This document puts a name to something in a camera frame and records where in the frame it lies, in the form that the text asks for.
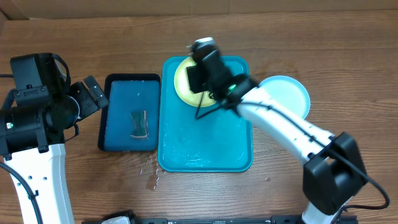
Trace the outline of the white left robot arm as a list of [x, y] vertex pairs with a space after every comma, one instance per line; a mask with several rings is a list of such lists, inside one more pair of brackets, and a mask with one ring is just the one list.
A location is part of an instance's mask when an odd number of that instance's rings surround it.
[[92, 76], [71, 83], [53, 53], [13, 57], [15, 89], [1, 108], [1, 168], [10, 173], [24, 223], [73, 223], [64, 132], [109, 101]]

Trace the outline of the light blue plate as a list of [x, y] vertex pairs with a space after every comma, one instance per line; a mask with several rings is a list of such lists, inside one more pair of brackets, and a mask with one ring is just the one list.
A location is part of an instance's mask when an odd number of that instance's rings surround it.
[[296, 79], [283, 75], [266, 78], [260, 82], [264, 88], [282, 106], [305, 119], [310, 111], [310, 95], [307, 89]]

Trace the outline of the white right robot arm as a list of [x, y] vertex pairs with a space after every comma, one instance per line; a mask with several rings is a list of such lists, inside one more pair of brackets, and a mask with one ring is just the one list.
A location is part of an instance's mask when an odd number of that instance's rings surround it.
[[277, 103], [249, 76], [233, 75], [210, 42], [191, 46], [191, 91], [209, 91], [220, 108], [233, 110], [261, 128], [298, 159], [303, 192], [309, 201], [304, 223], [334, 223], [346, 203], [366, 185], [358, 145], [348, 133], [334, 136]]

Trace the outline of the yellow plate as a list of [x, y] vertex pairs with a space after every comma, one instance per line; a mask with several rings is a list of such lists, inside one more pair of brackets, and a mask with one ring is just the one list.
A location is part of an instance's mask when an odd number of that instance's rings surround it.
[[[194, 107], [198, 107], [200, 103], [201, 93], [194, 93], [190, 90], [187, 67], [194, 66], [195, 62], [191, 57], [184, 59], [177, 67], [174, 75], [174, 87], [178, 97], [186, 104]], [[201, 103], [201, 107], [209, 107], [216, 103], [215, 100], [211, 99], [208, 94], [209, 91], [205, 91]]]

